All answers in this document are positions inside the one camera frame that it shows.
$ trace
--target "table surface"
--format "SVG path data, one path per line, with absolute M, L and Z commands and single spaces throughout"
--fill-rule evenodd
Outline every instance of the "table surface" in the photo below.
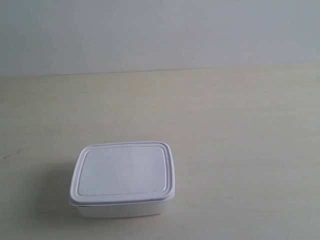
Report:
M 0 80 L 1 239 L 320 236 L 320 63 Z M 163 214 L 85 219 L 68 204 L 87 145 L 163 141 Z

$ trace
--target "white plastic container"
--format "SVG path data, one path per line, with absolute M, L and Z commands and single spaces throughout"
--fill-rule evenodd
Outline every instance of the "white plastic container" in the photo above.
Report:
M 175 196 L 175 169 L 163 142 L 97 144 L 82 150 L 70 204 L 87 218 L 159 214 Z

